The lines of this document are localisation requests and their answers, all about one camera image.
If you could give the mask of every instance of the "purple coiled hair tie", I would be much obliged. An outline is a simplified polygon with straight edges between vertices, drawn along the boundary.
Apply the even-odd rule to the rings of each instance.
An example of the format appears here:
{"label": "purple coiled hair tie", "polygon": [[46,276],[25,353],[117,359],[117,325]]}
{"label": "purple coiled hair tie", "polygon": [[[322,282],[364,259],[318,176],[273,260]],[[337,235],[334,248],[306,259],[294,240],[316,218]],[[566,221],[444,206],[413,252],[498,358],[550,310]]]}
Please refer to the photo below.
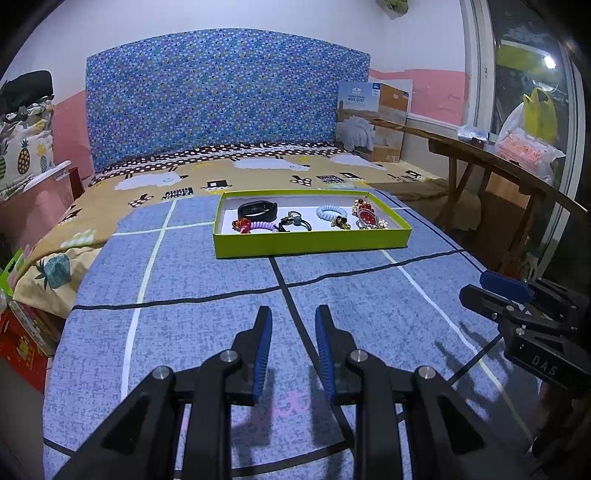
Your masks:
{"label": "purple coiled hair tie", "polygon": [[269,230],[270,232],[278,232],[279,229],[271,222],[253,222],[251,230]]}

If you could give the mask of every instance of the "metal screw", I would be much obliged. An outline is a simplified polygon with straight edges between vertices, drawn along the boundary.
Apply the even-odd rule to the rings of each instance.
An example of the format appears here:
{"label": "metal screw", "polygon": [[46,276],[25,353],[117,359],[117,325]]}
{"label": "metal screw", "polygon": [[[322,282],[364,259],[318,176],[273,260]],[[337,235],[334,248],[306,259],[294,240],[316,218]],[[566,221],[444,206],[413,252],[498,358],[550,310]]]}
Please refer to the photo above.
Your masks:
{"label": "metal screw", "polygon": [[238,354],[234,350],[224,350],[220,353],[220,359],[227,364],[231,364],[236,358],[238,358]]}
{"label": "metal screw", "polygon": [[368,359],[368,353],[365,350],[353,350],[349,356],[353,362],[360,364]]}
{"label": "metal screw", "polygon": [[152,376],[156,380],[164,380],[167,376],[170,375],[170,369],[165,367],[164,365],[160,365],[152,370]]}
{"label": "metal screw", "polygon": [[421,378],[424,378],[425,380],[431,380],[433,377],[435,377],[436,373],[437,372],[435,371],[435,369],[428,365],[423,365],[422,367],[418,368],[419,376]]}

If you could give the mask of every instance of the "pink wall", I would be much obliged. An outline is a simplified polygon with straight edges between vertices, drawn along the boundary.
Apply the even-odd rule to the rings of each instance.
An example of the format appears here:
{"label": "pink wall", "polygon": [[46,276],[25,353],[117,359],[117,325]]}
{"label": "pink wall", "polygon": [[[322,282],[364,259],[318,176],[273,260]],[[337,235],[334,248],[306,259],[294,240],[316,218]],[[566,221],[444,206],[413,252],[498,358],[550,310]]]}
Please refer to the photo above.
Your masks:
{"label": "pink wall", "polygon": [[453,125],[462,124],[470,80],[466,73],[427,69],[380,72],[369,69],[369,75],[378,80],[412,80],[412,113]]}
{"label": "pink wall", "polygon": [[53,157],[56,164],[70,160],[80,178],[94,174],[86,123],[86,91],[56,105],[52,120]]}

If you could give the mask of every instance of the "green box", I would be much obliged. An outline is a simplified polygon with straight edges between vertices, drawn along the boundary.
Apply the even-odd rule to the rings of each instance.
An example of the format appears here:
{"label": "green box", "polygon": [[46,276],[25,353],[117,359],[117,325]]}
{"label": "green box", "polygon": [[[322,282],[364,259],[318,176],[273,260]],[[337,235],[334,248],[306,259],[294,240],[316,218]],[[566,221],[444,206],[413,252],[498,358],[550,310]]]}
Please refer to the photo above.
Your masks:
{"label": "green box", "polygon": [[[355,199],[359,198],[372,204],[380,219],[388,222],[388,228],[357,229],[354,225],[357,219],[350,215],[350,209]],[[255,231],[243,234],[229,230],[229,222],[236,219],[236,213],[232,214],[232,211],[236,210],[240,203],[253,200],[269,200],[278,203],[279,212],[277,220],[274,222],[276,225],[281,217],[287,214],[287,210],[302,210],[304,220],[320,225],[320,228],[330,229],[316,230],[313,226],[311,232],[301,228],[298,231],[287,233]],[[316,216],[316,207],[326,204],[348,208],[348,221],[352,229],[331,228],[330,223],[320,220]],[[267,257],[270,255],[401,248],[407,246],[411,230],[411,226],[395,210],[368,192],[360,190],[251,190],[222,194],[213,225],[213,244],[216,258]]]}

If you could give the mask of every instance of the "blue gripper pad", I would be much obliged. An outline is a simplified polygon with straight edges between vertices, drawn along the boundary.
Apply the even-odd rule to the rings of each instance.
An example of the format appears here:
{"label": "blue gripper pad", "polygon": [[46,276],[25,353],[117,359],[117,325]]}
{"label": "blue gripper pad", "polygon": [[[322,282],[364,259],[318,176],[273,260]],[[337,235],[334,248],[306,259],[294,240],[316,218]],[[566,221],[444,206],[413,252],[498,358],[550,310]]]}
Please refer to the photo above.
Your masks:
{"label": "blue gripper pad", "polygon": [[262,389],[265,386],[265,375],[267,373],[267,363],[269,362],[269,350],[271,349],[271,333],[273,330],[273,319],[271,309],[267,309],[265,317],[265,324],[261,334],[261,341],[256,352],[256,360],[254,364],[254,382],[252,388],[252,396],[255,403],[262,394]]}
{"label": "blue gripper pad", "polygon": [[324,385],[324,391],[329,399],[329,402],[334,403],[336,387],[335,387],[335,363],[330,354],[330,346],[326,329],[322,321],[322,314],[320,307],[316,309],[316,316],[314,318],[316,324],[316,342],[318,344],[318,356],[320,357],[320,379]]}
{"label": "blue gripper pad", "polygon": [[499,275],[490,270],[486,270],[480,275],[480,286],[485,290],[521,304],[529,303],[534,299],[534,295],[527,283]]}

